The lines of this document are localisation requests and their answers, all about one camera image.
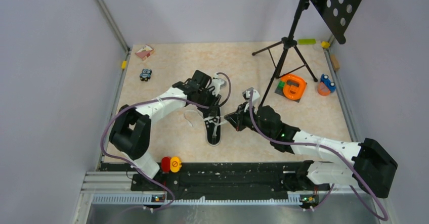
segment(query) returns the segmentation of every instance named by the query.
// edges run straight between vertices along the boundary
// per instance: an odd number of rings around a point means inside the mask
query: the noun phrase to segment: black tripod
[[[267,97],[268,91],[270,90],[271,85],[273,84],[274,79],[279,79],[280,77],[283,77],[284,75],[290,74],[290,73],[292,73],[292,72],[294,72],[294,71],[296,71],[298,69],[301,69],[303,67],[307,67],[307,70],[309,71],[309,73],[313,77],[314,82],[317,82],[317,78],[314,76],[313,72],[311,71],[310,67],[308,66],[307,62],[305,61],[303,55],[301,54],[301,52],[296,47],[296,45],[298,43],[296,42],[296,40],[293,40],[293,34],[295,33],[296,26],[298,24],[298,20],[301,17],[301,13],[303,13],[303,11],[309,7],[309,4],[310,4],[310,0],[299,0],[298,8],[296,9],[295,16],[293,18],[292,27],[290,28],[289,36],[288,37],[283,37],[280,42],[277,42],[277,43],[272,44],[272,45],[270,45],[270,46],[268,46],[266,48],[263,48],[262,50],[259,50],[259,51],[256,51],[256,52],[252,53],[252,55],[254,56],[254,55],[256,55],[256,54],[258,54],[258,53],[260,53],[262,51],[268,50],[268,52],[270,53],[270,56],[271,56],[270,49],[272,47],[275,47],[275,46],[278,46],[280,44],[283,44],[283,53],[280,56],[279,63],[277,63],[277,66],[275,66],[276,69],[274,70],[273,76],[271,77],[270,83],[268,84],[268,88],[265,91],[264,97],[262,98],[262,101],[261,101],[261,104],[259,104],[259,107],[261,107],[262,104],[264,103],[265,98]],[[301,58],[301,60],[303,61],[304,64],[302,66],[300,66],[300,67],[298,67],[296,69],[293,69],[293,70],[291,70],[291,71],[289,71],[289,72],[287,72],[287,73],[285,73],[285,74],[283,74],[283,75],[280,76],[280,72],[281,72],[281,70],[283,68],[284,60],[286,59],[287,51],[290,48],[292,48],[292,47],[295,49],[296,53],[298,53],[298,56]]]

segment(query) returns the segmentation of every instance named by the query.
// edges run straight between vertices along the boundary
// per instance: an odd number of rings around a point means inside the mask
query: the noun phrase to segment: red button
[[[161,169],[163,172],[170,172],[170,157],[164,157],[161,160]]]

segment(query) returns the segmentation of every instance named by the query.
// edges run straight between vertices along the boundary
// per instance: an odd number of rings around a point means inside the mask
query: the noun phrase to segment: blue toy
[[[140,74],[140,81],[148,81],[151,75],[152,75],[151,69],[143,69],[142,73]]]
[[[331,93],[335,91],[336,89],[335,82],[329,80],[328,75],[322,74],[322,76],[320,77],[320,82],[325,84],[325,86],[331,91]]]

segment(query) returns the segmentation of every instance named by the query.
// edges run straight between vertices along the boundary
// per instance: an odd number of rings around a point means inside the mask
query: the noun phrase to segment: gray wall
[[[94,0],[0,0],[1,223],[70,223],[124,54]]]
[[[287,36],[299,0],[105,0],[129,44],[274,41]],[[328,39],[313,6],[296,38]]]
[[[429,0],[363,0],[333,50],[362,135],[398,162],[391,200],[402,223],[427,223]]]

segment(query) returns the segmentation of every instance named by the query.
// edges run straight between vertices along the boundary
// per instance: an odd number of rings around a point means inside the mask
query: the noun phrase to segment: table surface
[[[232,83],[229,101],[221,108],[222,115],[234,112],[244,102],[241,93],[253,86],[262,95],[274,72],[268,51],[256,56],[251,53],[273,42],[234,42],[234,43],[178,43],[151,44],[155,53],[145,61],[135,55],[143,45],[133,46],[127,66],[118,106],[134,104],[153,99],[171,87],[177,81],[192,77],[195,70],[208,75],[216,72],[226,73]],[[313,46],[298,46],[316,77],[330,75],[325,55],[321,49]],[[271,49],[277,63],[282,46]],[[283,73],[302,65],[295,50],[289,50]],[[143,68],[152,69],[152,78],[148,82],[140,81]],[[279,82],[275,80],[264,105],[270,105],[280,114],[281,120],[306,132],[331,138],[350,141],[341,106],[336,92],[326,97],[317,93],[317,83],[305,68],[293,73],[307,82],[307,88],[299,103],[277,95],[274,90]],[[223,98],[228,89],[221,90]],[[213,147],[206,142],[203,119],[189,111],[196,109],[189,105],[164,117],[152,125],[149,152],[155,161],[164,156],[179,156],[184,162],[269,162],[303,161],[316,158],[303,155],[281,153],[275,150],[267,140],[249,129],[236,132],[230,124],[221,126],[222,137],[219,145]],[[122,154],[109,143],[110,154]],[[104,162],[116,162],[106,157]]]

